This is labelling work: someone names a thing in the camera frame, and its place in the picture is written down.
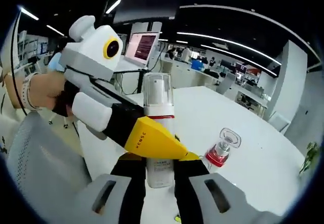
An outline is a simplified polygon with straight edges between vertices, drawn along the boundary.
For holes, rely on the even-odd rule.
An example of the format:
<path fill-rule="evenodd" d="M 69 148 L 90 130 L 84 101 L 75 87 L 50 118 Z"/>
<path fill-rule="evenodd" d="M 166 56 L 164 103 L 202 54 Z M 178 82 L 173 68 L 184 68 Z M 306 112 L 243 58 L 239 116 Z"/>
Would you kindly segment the person's left hand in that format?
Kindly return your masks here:
<path fill-rule="evenodd" d="M 53 110 L 56 99 L 64 90 L 65 77 L 62 72 L 52 71 L 36 74 L 29 81 L 29 101 L 32 106 Z"/>

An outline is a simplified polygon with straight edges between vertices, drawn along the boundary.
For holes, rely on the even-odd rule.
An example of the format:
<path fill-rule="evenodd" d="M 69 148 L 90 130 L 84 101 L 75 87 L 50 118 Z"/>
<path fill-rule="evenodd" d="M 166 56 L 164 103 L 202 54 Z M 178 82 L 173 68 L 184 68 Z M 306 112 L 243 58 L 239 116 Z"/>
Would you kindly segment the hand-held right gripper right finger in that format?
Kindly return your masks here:
<path fill-rule="evenodd" d="M 174 161 L 175 198 L 182 223 L 279 223 L 280 217 L 251 206 L 245 193 L 218 173 L 209 173 L 189 152 Z"/>

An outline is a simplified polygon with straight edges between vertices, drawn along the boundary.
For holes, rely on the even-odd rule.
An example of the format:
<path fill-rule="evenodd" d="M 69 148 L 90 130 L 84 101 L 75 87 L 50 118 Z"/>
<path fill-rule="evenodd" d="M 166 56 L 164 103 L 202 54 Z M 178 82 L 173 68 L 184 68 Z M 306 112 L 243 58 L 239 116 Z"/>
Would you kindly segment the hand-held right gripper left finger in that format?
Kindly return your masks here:
<path fill-rule="evenodd" d="M 50 223 L 140 223 L 145 195 L 145 159 L 125 153 L 111 174 L 73 195 Z"/>

